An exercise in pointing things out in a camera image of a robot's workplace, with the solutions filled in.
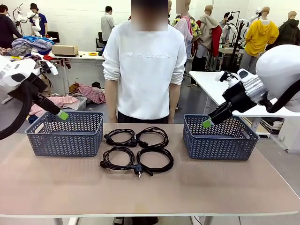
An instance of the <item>gray basket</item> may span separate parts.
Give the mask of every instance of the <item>gray basket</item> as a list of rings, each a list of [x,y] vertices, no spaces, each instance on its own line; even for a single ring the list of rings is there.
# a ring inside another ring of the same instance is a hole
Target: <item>gray basket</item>
[[[47,112],[26,131],[37,156],[94,157],[103,137],[102,112],[67,112],[62,121]]]
[[[240,118],[204,128],[207,115],[184,115],[183,141],[193,159],[248,160],[259,136]]]

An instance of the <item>basket rim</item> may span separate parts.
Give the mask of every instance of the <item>basket rim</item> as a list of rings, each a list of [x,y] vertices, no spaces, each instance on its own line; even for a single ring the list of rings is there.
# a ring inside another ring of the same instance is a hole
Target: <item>basket rim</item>
[[[76,112],[65,112],[67,114],[72,114],[72,113],[82,113],[82,114],[85,114],[85,113],[92,113],[92,114],[102,114],[102,118],[100,120],[100,123],[103,121],[103,117],[104,117],[104,113],[103,112],[90,112],[90,111],[76,111]],[[81,135],[81,134],[76,134],[76,135],[73,135],[73,134],[42,134],[42,133],[31,133],[31,132],[28,132],[29,129],[31,129],[31,127],[33,127],[35,124],[39,123],[39,121],[45,117],[46,115],[48,114],[51,114],[50,112],[45,112],[40,118],[38,118],[36,121],[33,122],[33,124],[31,124],[26,130],[25,130],[25,134],[27,135],[59,135],[59,136],[93,136],[95,135],[99,129],[101,128],[101,125],[98,126],[97,130],[92,133],[92,134],[85,134],[85,135]]]
[[[205,117],[209,117],[208,115],[204,115],[204,114],[184,114],[183,118],[184,118],[184,124],[188,124],[186,121],[186,116],[205,116]],[[240,117],[240,116],[232,116],[233,118],[238,119],[242,124],[244,124],[246,127],[250,128],[245,121]],[[189,126],[187,126],[189,133],[191,134],[191,136],[193,138],[197,138],[197,139],[226,139],[226,138],[217,138],[217,137],[196,137],[194,134],[192,134]],[[256,136],[256,138],[230,138],[230,140],[259,140],[260,137],[257,135],[256,132],[253,131],[252,128],[250,128],[251,132]]]

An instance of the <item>concrete floor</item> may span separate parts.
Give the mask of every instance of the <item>concrete floor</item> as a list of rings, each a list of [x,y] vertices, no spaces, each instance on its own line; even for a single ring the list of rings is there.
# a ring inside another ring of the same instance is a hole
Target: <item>concrete floor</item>
[[[175,123],[183,123],[184,114],[202,114],[207,95],[200,87],[188,87],[189,78],[186,77],[182,84],[179,106],[180,109],[176,112]],[[3,92],[0,92],[0,101],[6,98]],[[0,105],[0,130],[6,128],[13,119],[17,116],[21,109],[21,103],[12,100],[6,105]],[[101,111],[107,115],[105,104],[88,105],[89,111]],[[25,122],[18,130],[18,133],[23,133],[28,127]],[[256,145],[257,149],[267,158],[267,160],[275,167],[281,176],[289,183],[294,191],[300,195],[300,155],[289,155],[282,151],[271,139],[261,139]],[[269,216],[269,217],[241,217],[242,225],[298,225],[300,223],[300,214],[287,216]],[[0,225],[53,225],[52,219],[19,219],[19,218],[0,218]],[[68,220],[64,219],[64,224],[68,224]],[[111,218],[82,218],[79,225],[111,225]],[[159,225],[190,225],[188,217],[164,217],[160,219]],[[215,217],[213,225],[238,225],[238,217]]]

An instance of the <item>man in black shirt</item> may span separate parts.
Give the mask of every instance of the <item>man in black shirt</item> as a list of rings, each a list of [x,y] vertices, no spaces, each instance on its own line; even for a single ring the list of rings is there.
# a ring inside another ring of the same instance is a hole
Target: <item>man in black shirt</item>
[[[0,47],[12,48],[11,43],[14,41],[14,35],[22,38],[22,35],[16,29],[13,21],[7,17],[8,7],[0,5]]]

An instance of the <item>gray shirt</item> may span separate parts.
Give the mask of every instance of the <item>gray shirt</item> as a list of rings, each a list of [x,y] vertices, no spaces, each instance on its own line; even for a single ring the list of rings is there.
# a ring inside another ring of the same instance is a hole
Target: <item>gray shirt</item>
[[[105,13],[101,18],[102,40],[107,41],[112,29],[114,28],[113,17],[109,13]]]
[[[223,20],[220,22],[220,26],[222,27],[222,29],[228,25],[227,22],[223,22]],[[230,35],[230,30],[226,30],[225,32],[225,37],[222,38],[222,43],[226,43],[229,40],[229,35]]]

